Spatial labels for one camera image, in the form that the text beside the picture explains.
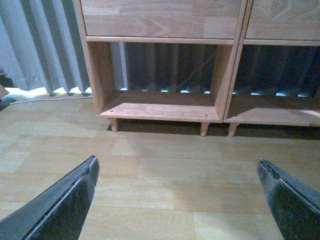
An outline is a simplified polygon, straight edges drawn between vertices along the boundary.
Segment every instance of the curtain fold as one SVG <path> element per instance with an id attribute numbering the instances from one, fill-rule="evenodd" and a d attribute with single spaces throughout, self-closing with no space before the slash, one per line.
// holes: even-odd
<path id="1" fill-rule="evenodd" d="M 121 60 L 115 43 L 111 46 L 116 86 L 124 86 L 124 69 L 119 66 L 125 61 L 128 90 L 190 93 L 210 90 L 215 45 L 125 42 L 125 60 Z"/>
<path id="2" fill-rule="evenodd" d="M 89 86 L 72 0 L 0 0 L 0 68 L 16 88 Z"/>

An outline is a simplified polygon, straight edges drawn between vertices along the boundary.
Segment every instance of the wooden shelf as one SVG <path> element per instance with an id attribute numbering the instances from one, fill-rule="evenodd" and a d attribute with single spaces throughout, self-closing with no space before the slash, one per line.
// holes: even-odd
<path id="1" fill-rule="evenodd" d="M 115 91 L 101 117 L 222 123 L 209 94 Z"/>
<path id="2" fill-rule="evenodd" d="M 233 95 L 228 118 L 235 124 L 320 126 L 318 97 Z"/>

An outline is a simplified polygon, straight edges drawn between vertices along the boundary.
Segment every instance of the laminate flooring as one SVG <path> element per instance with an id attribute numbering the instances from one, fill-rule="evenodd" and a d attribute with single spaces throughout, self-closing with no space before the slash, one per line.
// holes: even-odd
<path id="1" fill-rule="evenodd" d="M 320 191 L 315 127 L 121 120 L 112 132 L 92 99 L 0 111 L 0 218 L 91 155 L 100 163 L 81 240 L 281 240 L 256 167 L 266 158 Z"/>

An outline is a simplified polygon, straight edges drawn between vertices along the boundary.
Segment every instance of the drawer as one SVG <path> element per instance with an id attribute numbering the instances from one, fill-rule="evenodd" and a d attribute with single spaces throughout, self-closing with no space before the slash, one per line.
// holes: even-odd
<path id="1" fill-rule="evenodd" d="M 87 36 L 233 39 L 242 0 L 81 0 Z"/>
<path id="2" fill-rule="evenodd" d="M 254 0 L 247 39 L 320 40 L 320 0 Z"/>

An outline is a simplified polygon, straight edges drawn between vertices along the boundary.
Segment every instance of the wooden floor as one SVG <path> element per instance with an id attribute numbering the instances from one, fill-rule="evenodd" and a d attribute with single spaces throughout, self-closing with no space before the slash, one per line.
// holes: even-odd
<path id="1" fill-rule="evenodd" d="M 100 174 L 81 240 L 282 239 L 256 174 L 259 158 L 320 191 L 320 141 L 302 139 L 318 128 L 240 126 L 228 138 L 221 124 L 207 137 L 198 123 L 123 120 L 116 133 L 109 124 L 92 99 L 2 110 L 0 218 L 91 155 Z"/>

